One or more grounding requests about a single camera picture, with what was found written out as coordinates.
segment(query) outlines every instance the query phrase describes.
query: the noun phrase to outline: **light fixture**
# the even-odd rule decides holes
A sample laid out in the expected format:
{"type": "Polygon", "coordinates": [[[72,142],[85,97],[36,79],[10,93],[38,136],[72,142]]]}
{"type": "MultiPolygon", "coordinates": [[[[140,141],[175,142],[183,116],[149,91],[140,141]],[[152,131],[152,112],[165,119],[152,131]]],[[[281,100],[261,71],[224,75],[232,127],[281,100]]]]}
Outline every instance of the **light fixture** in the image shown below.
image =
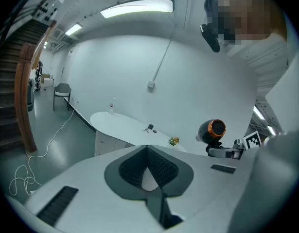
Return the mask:
{"type": "Polygon", "coordinates": [[[270,133],[272,133],[273,135],[276,135],[276,133],[272,127],[268,126],[268,129],[269,129],[270,133]]]}
{"type": "Polygon", "coordinates": [[[68,29],[65,34],[71,35],[72,33],[75,33],[77,30],[79,30],[81,28],[82,28],[82,25],[80,23],[76,23],[70,29],[68,29]]]}
{"type": "Polygon", "coordinates": [[[261,119],[261,120],[265,120],[265,117],[262,115],[262,113],[258,110],[258,108],[256,108],[256,106],[254,106],[254,112],[256,115],[258,115],[258,117],[261,119]]]}
{"type": "Polygon", "coordinates": [[[105,18],[109,18],[133,12],[158,11],[172,13],[173,10],[173,0],[132,0],[106,8],[101,11],[101,14],[105,18]]]}

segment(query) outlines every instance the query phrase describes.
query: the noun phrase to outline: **white cable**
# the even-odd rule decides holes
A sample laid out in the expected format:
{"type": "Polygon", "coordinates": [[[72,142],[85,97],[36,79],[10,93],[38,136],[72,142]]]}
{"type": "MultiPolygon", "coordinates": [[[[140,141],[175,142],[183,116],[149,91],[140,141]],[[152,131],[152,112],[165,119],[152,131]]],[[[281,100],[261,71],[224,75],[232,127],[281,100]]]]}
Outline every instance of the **white cable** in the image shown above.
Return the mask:
{"type": "Polygon", "coordinates": [[[30,177],[30,176],[28,175],[28,169],[27,169],[27,167],[26,167],[25,165],[21,165],[21,166],[19,166],[19,167],[16,169],[16,171],[15,171],[15,173],[14,173],[14,179],[12,179],[12,181],[10,182],[10,185],[9,185],[9,192],[10,192],[10,194],[11,194],[12,196],[15,196],[15,195],[18,193],[17,180],[23,180],[23,181],[24,181],[24,189],[25,189],[25,192],[27,193],[28,196],[30,196],[30,194],[28,193],[28,190],[27,190],[27,186],[28,186],[28,184],[34,184],[34,183],[36,182],[38,185],[42,186],[42,184],[38,183],[37,180],[35,179],[34,172],[32,171],[31,166],[30,166],[30,160],[31,160],[31,158],[33,158],[33,157],[45,157],[45,156],[48,154],[48,150],[49,150],[49,145],[50,145],[50,143],[54,140],[54,138],[56,137],[57,133],[64,127],[65,123],[67,123],[67,122],[71,119],[71,117],[72,117],[72,115],[73,115],[73,113],[74,113],[76,107],[77,107],[77,104],[76,104],[76,106],[74,107],[73,112],[72,112],[70,118],[69,118],[66,122],[64,122],[63,126],[62,126],[62,127],[55,133],[55,135],[54,135],[54,137],[52,138],[52,140],[48,143],[46,153],[45,153],[44,155],[41,155],[41,156],[38,156],[38,155],[32,155],[31,157],[29,157],[29,159],[28,159],[28,167],[29,167],[29,170],[32,172],[33,176],[30,177]],[[22,166],[26,168],[27,177],[26,177],[25,179],[23,179],[23,178],[21,178],[21,177],[17,177],[17,171],[18,171],[18,170],[20,169],[20,167],[22,167],[22,166]],[[12,185],[13,182],[15,183],[15,193],[14,193],[14,194],[12,194],[12,192],[11,192],[11,185],[12,185]]]}

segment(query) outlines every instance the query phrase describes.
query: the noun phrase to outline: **oval table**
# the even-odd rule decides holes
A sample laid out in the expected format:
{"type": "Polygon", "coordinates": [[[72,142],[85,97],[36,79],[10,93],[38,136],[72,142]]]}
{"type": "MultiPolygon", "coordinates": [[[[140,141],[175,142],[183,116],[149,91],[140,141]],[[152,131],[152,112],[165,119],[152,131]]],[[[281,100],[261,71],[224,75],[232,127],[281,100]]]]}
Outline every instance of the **oval table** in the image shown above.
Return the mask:
{"type": "Polygon", "coordinates": [[[187,152],[180,144],[170,145],[170,137],[158,130],[157,133],[143,131],[149,124],[118,113],[94,113],[90,123],[96,129],[95,156],[138,145],[159,145],[187,152]]]}

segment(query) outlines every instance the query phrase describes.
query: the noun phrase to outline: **gray floor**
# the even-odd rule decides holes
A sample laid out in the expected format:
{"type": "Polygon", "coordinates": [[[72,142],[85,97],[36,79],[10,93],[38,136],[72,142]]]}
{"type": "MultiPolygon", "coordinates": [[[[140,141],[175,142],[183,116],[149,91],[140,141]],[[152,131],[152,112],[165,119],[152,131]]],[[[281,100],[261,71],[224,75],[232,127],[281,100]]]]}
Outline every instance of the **gray floor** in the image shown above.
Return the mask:
{"type": "MultiPolygon", "coordinates": [[[[72,109],[67,111],[63,98],[55,98],[53,111],[53,87],[35,92],[35,105],[29,112],[29,119],[38,151],[33,155],[46,153],[47,144],[55,132],[71,116],[72,109]]],[[[32,158],[31,168],[36,180],[45,184],[70,166],[94,156],[95,133],[74,114],[63,129],[56,135],[49,146],[46,157],[32,158]]],[[[28,158],[22,149],[0,154],[0,184],[4,193],[9,194],[9,184],[14,178],[14,172],[20,165],[28,166],[28,158]]],[[[25,168],[17,172],[17,176],[27,176],[25,168]]],[[[18,194],[15,198],[24,203],[28,196],[24,190],[24,182],[17,181],[18,194]]],[[[39,185],[28,185],[28,190],[37,190],[39,185]]]]}

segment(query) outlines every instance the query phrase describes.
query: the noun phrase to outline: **black chair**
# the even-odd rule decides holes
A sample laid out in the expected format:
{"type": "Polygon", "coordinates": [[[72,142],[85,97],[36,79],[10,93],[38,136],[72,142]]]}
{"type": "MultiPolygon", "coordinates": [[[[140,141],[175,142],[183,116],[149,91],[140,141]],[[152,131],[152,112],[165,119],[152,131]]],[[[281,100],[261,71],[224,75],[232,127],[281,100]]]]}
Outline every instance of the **black chair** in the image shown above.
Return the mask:
{"type": "Polygon", "coordinates": [[[54,110],[54,98],[55,97],[68,98],[67,110],[69,110],[70,109],[70,94],[71,94],[71,88],[70,88],[69,84],[67,84],[67,83],[60,83],[58,86],[54,87],[53,110],[54,110]]]}

